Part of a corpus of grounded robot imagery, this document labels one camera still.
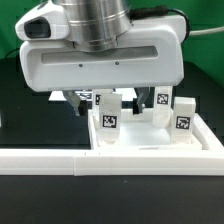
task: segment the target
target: black cable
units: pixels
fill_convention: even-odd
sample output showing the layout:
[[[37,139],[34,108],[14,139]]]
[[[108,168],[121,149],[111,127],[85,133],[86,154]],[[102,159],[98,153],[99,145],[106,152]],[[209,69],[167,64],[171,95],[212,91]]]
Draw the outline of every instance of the black cable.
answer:
[[[190,35],[191,26],[190,26],[189,18],[181,10],[170,9],[165,5],[156,6],[154,8],[132,9],[130,11],[130,19],[138,20],[138,19],[144,19],[144,18],[152,17],[152,16],[166,16],[166,15],[168,15],[169,12],[176,13],[176,14],[184,17],[185,22],[186,22],[186,35],[184,38],[184,41],[185,41]]]
[[[14,50],[9,51],[9,52],[5,55],[5,59],[8,58],[8,56],[9,56],[10,54],[12,54],[13,52],[15,52],[15,51],[19,51],[19,50],[20,50],[20,48],[16,48],[16,49],[14,49]]]
[[[184,17],[185,22],[186,22],[186,35],[185,35],[184,41],[187,40],[187,38],[189,37],[190,32],[191,32],[191,24],[190,24],[190,20],[187,17],[187,15],[179,9],[168,9],[168,12],[173,12],[173,13],[176,13],[176,14]]]

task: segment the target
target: black surface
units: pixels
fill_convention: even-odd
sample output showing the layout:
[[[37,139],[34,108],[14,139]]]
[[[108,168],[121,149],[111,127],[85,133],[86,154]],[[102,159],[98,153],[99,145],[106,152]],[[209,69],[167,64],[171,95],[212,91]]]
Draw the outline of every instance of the black surface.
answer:
[[[86,119],[67,103],[49,104],[48,93],[32,92],[16,68],[13,59],[0,61],[1,146],[88,147]],[[223,141],[223,89],[185,63],[174,92],[196,96],[197,111]],[[224,177],[0,176],[0,223],[223,224]]]
[[[223,224],[223,177],[0,177],[4,224]]]

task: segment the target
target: metal cylinder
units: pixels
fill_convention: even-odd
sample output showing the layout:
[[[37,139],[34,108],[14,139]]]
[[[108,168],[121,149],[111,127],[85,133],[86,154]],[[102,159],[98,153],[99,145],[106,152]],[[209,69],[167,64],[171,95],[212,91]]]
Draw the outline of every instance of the metal cylinder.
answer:
[[[61,5],[71,25],[68,39],[81,51],[116,46],[116,37],[130,28],[129,0],[53,0]]]

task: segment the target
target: white robot body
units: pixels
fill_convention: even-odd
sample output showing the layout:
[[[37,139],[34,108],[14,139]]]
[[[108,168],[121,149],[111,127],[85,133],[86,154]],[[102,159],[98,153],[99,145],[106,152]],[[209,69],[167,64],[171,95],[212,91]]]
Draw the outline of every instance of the white robot body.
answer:
[[[27,22],[43,18],[51,36],[27,36]],[[26,82],[35,91],[175,86],[184,77],[180,43],[186,33],[180,16],[133,21],[117,36],[116,47],[82,52],[68,40],[69,22],[61,6],[38,6],[16,25],[25,40],[20,50]]]

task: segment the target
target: green background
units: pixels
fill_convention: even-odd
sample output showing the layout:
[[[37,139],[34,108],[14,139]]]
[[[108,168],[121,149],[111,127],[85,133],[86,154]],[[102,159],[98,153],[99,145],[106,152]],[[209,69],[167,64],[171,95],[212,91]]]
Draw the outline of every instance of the green background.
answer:
[[[1,0],[0,58],[4,58],[8,51],[20,47],[21,41],[15,35],[14,26],[28,10],[39,3],[40,0]],[[131,4],[132,8],[161,4],[178,8],[190,18],[192,30],[224,26],[223,0],[131,0]],[[195,63],[224,87],[224,33],[190,37],[182,48],[184,60]]]

